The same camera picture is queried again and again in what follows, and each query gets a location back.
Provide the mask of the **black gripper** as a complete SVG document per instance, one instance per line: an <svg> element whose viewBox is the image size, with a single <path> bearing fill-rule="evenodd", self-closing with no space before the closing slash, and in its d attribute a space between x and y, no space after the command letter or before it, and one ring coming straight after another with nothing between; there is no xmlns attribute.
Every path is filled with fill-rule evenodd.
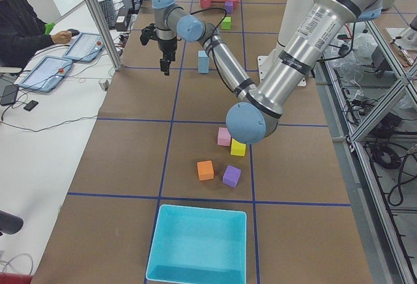
<svg viewBox="0 0 417 284"><path fill-rule="evenodd" d="M160 29L155 23L151 23L141 30L140 42L146 46L150 40L158 43L158 48L162 52L160 58L160 70L165 76L170 75L170 65L176 61L177 36L169 29Z"/></svg>

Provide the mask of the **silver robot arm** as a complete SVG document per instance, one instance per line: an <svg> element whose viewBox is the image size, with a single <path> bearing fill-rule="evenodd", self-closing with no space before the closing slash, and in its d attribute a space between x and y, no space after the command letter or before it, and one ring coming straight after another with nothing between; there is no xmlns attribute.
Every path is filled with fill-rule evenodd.
<svg viewBox="0 0 417 284"><path fill-rule="evenodd" d="M178 39L200 43L238 98L226 126L244 144L257 143L276 130L284 102L345 24L373 20L382 10L382 0L288 0L285 13L293 35L283 49L272 52L271 67L256 85L213 24L187 13L175 0L151 0L151 5L155 21L142 31L141 43L157 41L164 54L163 72L169 70Z"/></svg>

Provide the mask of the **person's hand on mouse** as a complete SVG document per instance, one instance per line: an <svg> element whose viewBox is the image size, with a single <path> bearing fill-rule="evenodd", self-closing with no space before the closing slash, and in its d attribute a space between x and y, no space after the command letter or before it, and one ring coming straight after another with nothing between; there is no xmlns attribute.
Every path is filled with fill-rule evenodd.
<svg viewBox="0 0 417 284"><path fill-rule="evenodd" d="M72 33L70 31L59 31L58 33L51 35L51 39L54 44L67 44L71 41Z"/></svg>

